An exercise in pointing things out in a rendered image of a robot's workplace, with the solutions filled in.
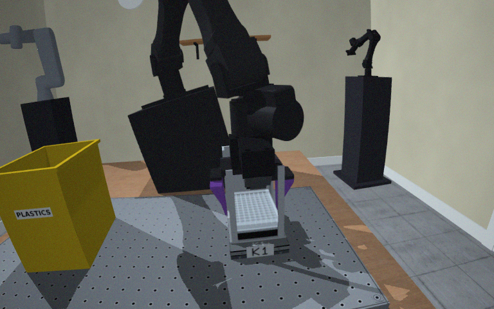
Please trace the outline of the yellow open-top bin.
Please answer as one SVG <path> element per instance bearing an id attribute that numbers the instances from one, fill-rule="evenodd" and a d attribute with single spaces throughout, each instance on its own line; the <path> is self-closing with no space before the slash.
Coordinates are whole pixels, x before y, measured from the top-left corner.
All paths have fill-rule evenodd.
<path id="1" fill-rule="evenodd" d="M 116 218 L 98 143 L 47 145 L 0 167 L 0 217 L 26 272 L 91 268 Z"/>

